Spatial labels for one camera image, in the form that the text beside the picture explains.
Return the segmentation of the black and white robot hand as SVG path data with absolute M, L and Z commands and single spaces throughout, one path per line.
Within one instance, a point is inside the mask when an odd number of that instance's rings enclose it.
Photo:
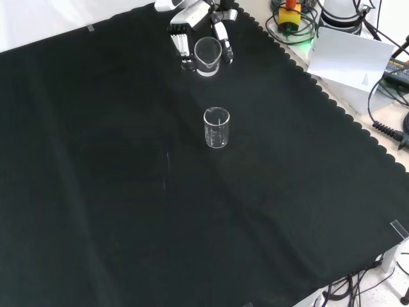
M 204 77 L 215 75 L 220 61 L 228 65 L 234 53 L 225 21 L 234 22 L 238 11 L 223 1 L 156 1 L 156 11 L 180 11 L 171 19 L 167 32 L 178 52 L 182 69 Z

